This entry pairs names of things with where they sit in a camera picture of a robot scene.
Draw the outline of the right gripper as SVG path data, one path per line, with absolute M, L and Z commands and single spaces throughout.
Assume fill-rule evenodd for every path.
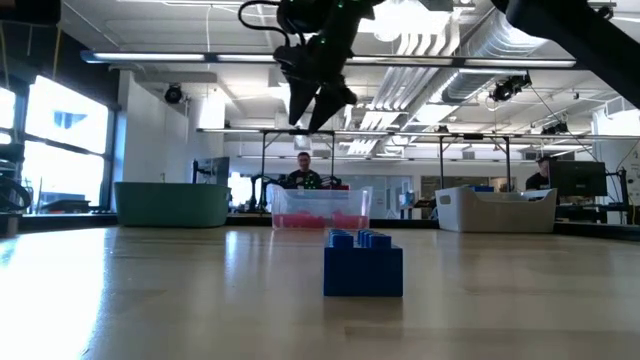
M 357 102 L 342 74 L 346 60 L 353 56 L 352 45 L 352 30 L 322 30 L 304 45 L 283 45 L 274 51 L 273 58 L 290 88 L 290 125 L 299 121 L 314 97 L 310 133 L 317 132 L 346 105 Z

